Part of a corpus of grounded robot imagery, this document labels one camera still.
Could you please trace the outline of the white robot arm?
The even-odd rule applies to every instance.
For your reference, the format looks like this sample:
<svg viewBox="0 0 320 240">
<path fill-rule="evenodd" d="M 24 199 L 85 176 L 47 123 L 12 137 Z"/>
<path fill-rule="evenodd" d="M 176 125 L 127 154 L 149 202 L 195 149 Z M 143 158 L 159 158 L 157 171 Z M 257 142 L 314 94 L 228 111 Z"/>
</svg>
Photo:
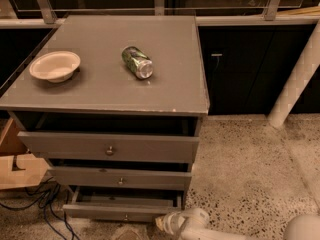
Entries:
<svg viewBox="0 0 320 240">
<path fill-rule="evenodd" d="M 226 233 L 207 228 L 209 214 L 201 208 L 171 212 L 155 219 L 159 230 L 177 240 L 261 240 L 241 234 Z M 283 240 L 320 240 L 320 217 L 299 215 L 291 219 Z"/>
</svg>

